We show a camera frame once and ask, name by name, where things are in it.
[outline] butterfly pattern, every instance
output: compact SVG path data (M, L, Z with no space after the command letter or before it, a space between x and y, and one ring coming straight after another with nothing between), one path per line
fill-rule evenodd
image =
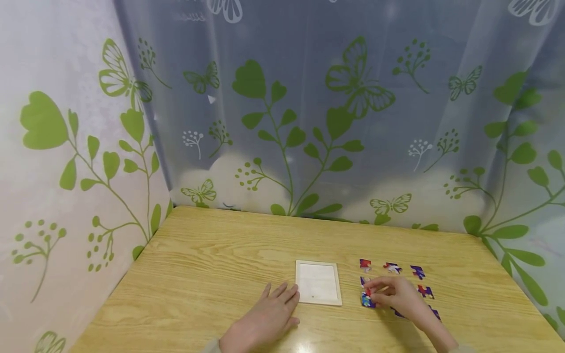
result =
M208 207L204 200L214 201L216 199L216 191L214 191L214 183L211 179L206 179L200 188L181 188L180 192L188 196L197 207Z
M185 71L182 73L184 78L190 83L194 91L198 94L204 94L208 85L217 89L220 87L220 80L218 78L218 66L216 61L211 61L206 67L206 74L201 76L196 72Z
M343 65L333 65L325 75L325 84L334 92L349 95L345 107L357 119L367 115L369 108L375 112L390 107L396 97L369 79L371 68L367 69L367 43L364 37L357 37L343 53Z
M244 15L240 0L207 0L208 9L217 15L224 12L224 19L228 23L238 23Z
M512 0L508 4L508 12L516 17L529 15L528 22L532 26L549 24L558 7L558 0Z
M102 91L111 97L130 97L132 109L141 111L142 103L151 102L153 92L149 85L130 76L120 48L110 38L102 47L102 60L108 68L98 73Z
M477 80L481 76L483 66L479 65L467 76L465 80L461 80L457 76L449 77L449 89L451 90L451 101L456 100L461 92L469 95L477 88Z
M404 213L408 210L408 202L412 200L412 194L404 194L399 198L393 198L392 200L379 200L373 199L370 204L371 207L375 209L375 214L386 215L391 210L396 213Z

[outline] right hand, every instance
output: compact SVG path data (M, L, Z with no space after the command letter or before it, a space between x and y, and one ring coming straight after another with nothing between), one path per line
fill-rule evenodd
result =
M393 307L419 329L437 320L420 293L404 277L377 277L364 287L371 290L371 300L377 307Z

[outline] wrist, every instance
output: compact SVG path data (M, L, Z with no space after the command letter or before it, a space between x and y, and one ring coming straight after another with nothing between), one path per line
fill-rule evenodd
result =
M221 353L248 353L253 349L253 339L236 321L219 340Z

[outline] wood grain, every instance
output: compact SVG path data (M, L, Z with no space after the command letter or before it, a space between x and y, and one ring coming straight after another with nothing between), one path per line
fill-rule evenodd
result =
M391 310L360 305L359 258L372 277L396 262L432 288L444 324L478 352L565 351L534 305L473 236L177 207L71 349L72 353L198 352L258 299L294 281L296 260L338 264L342 307L299 304L297 329L264 351L432 352ZM421 266L426 278L413 276Z

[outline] white butterfly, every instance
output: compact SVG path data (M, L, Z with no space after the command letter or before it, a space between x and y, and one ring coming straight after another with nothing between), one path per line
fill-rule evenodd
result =
M240 0L207 0L206 2L214 15L224 10L224 18L228 23L238 23L244 15Z
M516 17L529 14L532 26L543 26L551 22L557 10L559 0L512 0L508 12Z

